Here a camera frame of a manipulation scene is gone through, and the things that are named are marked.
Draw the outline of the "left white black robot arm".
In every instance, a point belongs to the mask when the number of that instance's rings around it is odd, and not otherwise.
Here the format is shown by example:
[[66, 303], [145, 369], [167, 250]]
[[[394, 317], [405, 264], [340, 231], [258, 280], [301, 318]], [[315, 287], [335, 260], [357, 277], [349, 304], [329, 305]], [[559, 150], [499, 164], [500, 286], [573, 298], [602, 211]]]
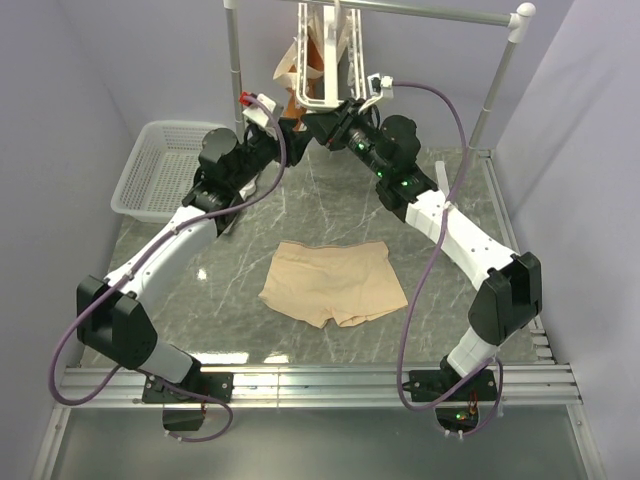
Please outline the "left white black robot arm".
[[78, 340], [114, 361], [166, 381], [178, 401], [211, 390], [200, 362], [160, 339], [152, 318], [175, 277], [235, 220], [241, 191], [270, 163], [294, 166], [312, 139], [292, 119], [269, 135], [256, 125], [244, 138], [227, 128], [202, 140], [193, 185], [169, 222], [142, 250], [105, 279], [86, 277], [77, 288]]

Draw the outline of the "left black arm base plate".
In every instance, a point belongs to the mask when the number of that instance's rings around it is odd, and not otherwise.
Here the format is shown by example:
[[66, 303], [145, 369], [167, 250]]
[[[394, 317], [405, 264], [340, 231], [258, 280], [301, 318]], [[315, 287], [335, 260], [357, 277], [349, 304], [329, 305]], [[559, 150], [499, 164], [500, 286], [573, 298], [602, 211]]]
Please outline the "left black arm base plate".
[[143, 404], [209, 403], [210, 398], [229, 403], [234, 387], [231, 372], [200, 372], [194, 382], [174, 384], [157, 376], [148, 376], [142, 392]]

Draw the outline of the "white clip drying hanger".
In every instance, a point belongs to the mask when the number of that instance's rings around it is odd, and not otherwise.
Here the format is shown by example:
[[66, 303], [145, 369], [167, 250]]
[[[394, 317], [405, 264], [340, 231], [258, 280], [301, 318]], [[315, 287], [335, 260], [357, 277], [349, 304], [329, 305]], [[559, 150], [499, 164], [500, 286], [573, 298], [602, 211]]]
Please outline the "white clip drying hanger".
[[342, 102], [339, 66], [347, 64], [346, 89], [351, 97], [368, 97], [364, 68], [362, 15], [341, 1], [326, 5], [300, 2], [295, 37], [297, 103], [309, 112], [336, 108]]

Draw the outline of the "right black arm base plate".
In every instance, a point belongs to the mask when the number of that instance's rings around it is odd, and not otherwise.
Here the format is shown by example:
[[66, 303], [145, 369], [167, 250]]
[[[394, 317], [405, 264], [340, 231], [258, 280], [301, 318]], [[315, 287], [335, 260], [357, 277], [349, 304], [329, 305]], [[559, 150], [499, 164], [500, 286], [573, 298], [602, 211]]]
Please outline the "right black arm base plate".
[[[444, 370], [411, 370], [403, 390], [413, 402], [433, 402], [452, 389], [461, 378]], [[484, 369], [453, 392], [447, 401], [494, 401], [498, 397], [497, 383], [492, 371]]]

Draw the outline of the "beige underwear shorts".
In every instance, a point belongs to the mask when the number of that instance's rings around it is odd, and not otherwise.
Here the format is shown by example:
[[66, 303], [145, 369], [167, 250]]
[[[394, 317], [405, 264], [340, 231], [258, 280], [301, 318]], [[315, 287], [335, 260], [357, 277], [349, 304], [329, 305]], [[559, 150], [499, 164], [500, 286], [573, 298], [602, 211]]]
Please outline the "beige underwear shorts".
[[270, 309], [322, 329], [373, 321], [408, 305], [382, 241], [346, 247], [282, 242], [259, 298]]

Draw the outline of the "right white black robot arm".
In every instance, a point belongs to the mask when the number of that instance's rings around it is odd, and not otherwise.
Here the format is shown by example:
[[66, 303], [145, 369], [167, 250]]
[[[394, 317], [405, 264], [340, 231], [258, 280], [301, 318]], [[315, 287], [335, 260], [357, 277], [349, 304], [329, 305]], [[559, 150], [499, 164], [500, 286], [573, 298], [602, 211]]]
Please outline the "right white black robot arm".
[[347, 149], [376, 174], [384, 207], [432, 240], [471, 281], [476, 296], [469, 327], [446, 355], [431, 383], [428, 402], [460, 400], [500, 347], [542, 308], [541, 263], [530, 252], [517, 254], [460, 212], [448, 194], [418, 166], [421, 143], [415, 122], [392, 115], [375, 125], [362, 102], [347, 100], [336, 109], [303, 115], [319, 144]]

